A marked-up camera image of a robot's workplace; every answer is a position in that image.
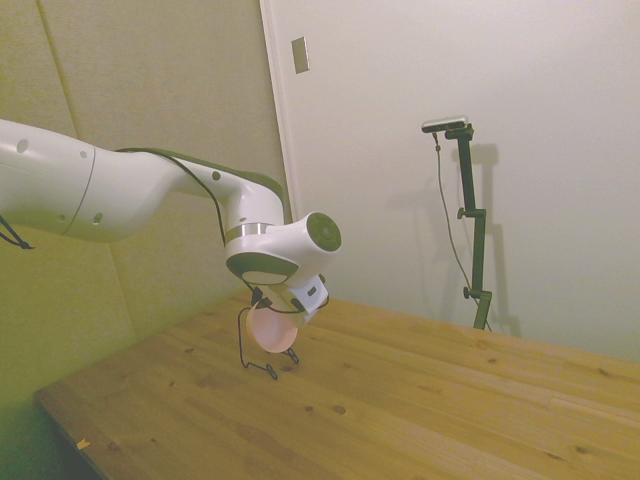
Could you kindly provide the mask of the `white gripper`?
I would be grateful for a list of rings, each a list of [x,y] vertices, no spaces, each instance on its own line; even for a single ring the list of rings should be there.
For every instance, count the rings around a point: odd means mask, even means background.
[[[306,326],[329,299],[323,275],[316,275],[306,285],[301,287],[287,287],[288,302],[296,313],[291,321],[297,328]],[[256,309],[269,308],[272,302],[262,291],[254,291],[252,294],[252,306]]]

